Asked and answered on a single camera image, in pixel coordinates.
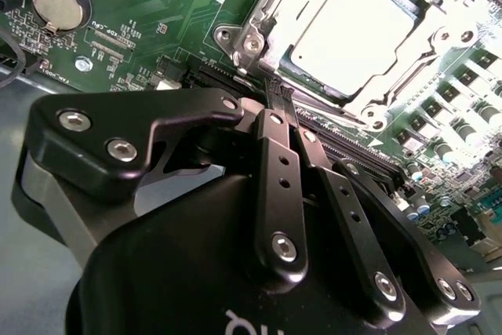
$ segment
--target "green circuit board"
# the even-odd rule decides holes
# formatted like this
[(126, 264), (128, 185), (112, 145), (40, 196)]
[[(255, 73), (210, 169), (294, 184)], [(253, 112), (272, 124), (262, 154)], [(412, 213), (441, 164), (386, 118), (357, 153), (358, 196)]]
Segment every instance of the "green circuit board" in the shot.
[[(240, 24), (255, 0), (90, 0), (86, 27), (48, 36), (35, 22), (31, 0), (0, 16), (21, 46), (47, 59), (42, 72), (85, 92), (142, 90), (160, 56), (185, 61), (190, 55), (220, 65), (230, 62), (217, 48), (214, 25)], [(87, 56), (90, 72), (75, 68)]]

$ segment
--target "black metal bracket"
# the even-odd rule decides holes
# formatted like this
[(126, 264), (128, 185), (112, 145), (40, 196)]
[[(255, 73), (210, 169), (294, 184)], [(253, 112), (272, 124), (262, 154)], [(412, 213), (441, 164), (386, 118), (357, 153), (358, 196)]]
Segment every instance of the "black metal bracket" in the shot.
[(358, 307), (369, 323), (388, 328), (404, 317), (405, 298), (358, 197), (349, 180), (331, 170), (324, 149), (312, 132), (299, 128), (295, 137), (312, 191), (324, 207), (334, 212), (341, 242), (350, 256), (351, 263), (344, 267), (357, 276), (353, 295), (360, 302)]
[[(451, 326), (476, 315), (479, 299), (467, 280), (361, 166), (340, 159), (333, 169), (316, 135), (298, 126), (290, 93), (272, 84), (272, 94), (267, 94), (274, 108), (257, 115), (220, 89), (42, 98), (28, 120), (13, 192), (18, 212), (62, 240), (86, 266), (89, 258), (100, 259), (92, 256), (103, 255), (99, 250), (108, 247), (107, 240), (121, 247), (121, 235), (135, 239), (141, 234), (138, 242), (149, 237), (162, 242), (167, 234), (190, 237), (179, 233), (175, 224), (152, 223), (164, 215), (138, 219), (133, 196), (142, 184), (179, 169), (218, 164), (227, 168), (224, 179), (155, 211), (173, 208), (187, 224), (186, 218), (206, 201), (215, 213), (208, 234), (226, 240), (234, 236), (222, 224), (224, 216), (232, 216), (231, 226), (238, 224), (241, 232), (240, 261), (223, 258), (225, 267), (208, 262), (211, 268), (246, 277), (253, 289), (286, 300), (318, 292), (312, 286), (321, 284), (319, 265), (330, 264), (316, 260), (315, 271), (309, 268), (311, 252), (322, 254), (309, 249), (309, 237), (325, 237), (306, 231), (304, 202), (310, 198), (333, 223), (327, 249), (335, 250), (330, 257), (343, 263), (338, 267), (343, 271), (332, 273), (351, 287), (350, 294), (332, 294), (345, 297), (344, 305), (365, 329), (398, 328), (397, 323), (409, 321), (414, 304), (427, 318), (428, 328), (429, 323)], [(225, 198), (211, 197), (222, 193)], [(197, 253), (198, 246), (191, 247)], [(222, 252), (207, 251), (212, 252), (222, 261)], [(124, 253), (132, 256), (130, 250)], [(312, 297), (320, 300), (318, 293)]]
[(451, 326), (479, 313), (479, 297), (469, 281), (362, 168), (346, 159), (334, 168), (354, 186), (393, 271), (427, 319), (435, 325)]

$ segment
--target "black cable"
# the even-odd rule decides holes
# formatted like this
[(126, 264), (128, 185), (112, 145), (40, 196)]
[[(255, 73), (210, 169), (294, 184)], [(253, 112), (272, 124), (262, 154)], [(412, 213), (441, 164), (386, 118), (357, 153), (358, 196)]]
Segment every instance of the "black cable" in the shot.
[(2, 80), (0, 80), (0, 89), (7, 86), (23, 72), (26, 67), (26, 54), (21, 49), (16, 39), (3, 27), (0, 27), (0, 38), (5, 41), (7, 45), (16, 54), (16, 66), (11, 70), (11, 72)]

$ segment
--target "electrolytic capacitor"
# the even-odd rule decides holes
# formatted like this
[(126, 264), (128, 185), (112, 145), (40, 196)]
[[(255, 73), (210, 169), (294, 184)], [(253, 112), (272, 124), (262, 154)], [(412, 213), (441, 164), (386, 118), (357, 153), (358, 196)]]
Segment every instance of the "electrolytic capacitor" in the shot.
[(502, 126), (502, 113), (493, 106), (482, 108), (479, 111), (479, 115), (492, 127)]
[(419, 180), (422, 180), (422, 178), (424, 178), (422, 170), (420, 170), (418, 164), (416, 164), (415, 162), (412, 162), (406, 168), (408, 169), (408, 174), (412, 180), (418, 182)]
[(427, 200), (425, 200), (425, 197), (423, 196), (413, 200), (413, 206), (421, 216), (428, 215), (431, 212), (431, 205), (427, 203)]
[(418, 212), (416, 210), (414, 210), (412, 207), (408, 207), (407, 209), (405, 209), (404, 211), (402, 211), (406, 217), (408, 217), (411, 221), (416, 221), (418, 220), (418, 218), (420, 217), (420, 215), (418, 214)]
[(447, 164), (456, 160), (457, 153), (447, 143), (438, 145), (435, 148), (435, 152)]
[(463, 141), (467, 144), (475, 147), (479, 145), (482, 136), (480, 133), (477, 133), (475, 129), (470, 127), (469, 125), (463, 125), (457, 129), (457, 133), (460, 135)]

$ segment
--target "gray surface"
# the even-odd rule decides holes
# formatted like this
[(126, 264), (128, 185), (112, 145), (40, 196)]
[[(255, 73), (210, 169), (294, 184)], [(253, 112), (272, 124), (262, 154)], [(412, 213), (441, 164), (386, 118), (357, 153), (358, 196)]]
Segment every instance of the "gray surface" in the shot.
[(64, 332), (67, 299), (81, 273), (70, 252), (25, 224), (10, 202), (24, 124), (44, 93), (14, 82), (0, 89), (0, 332)]

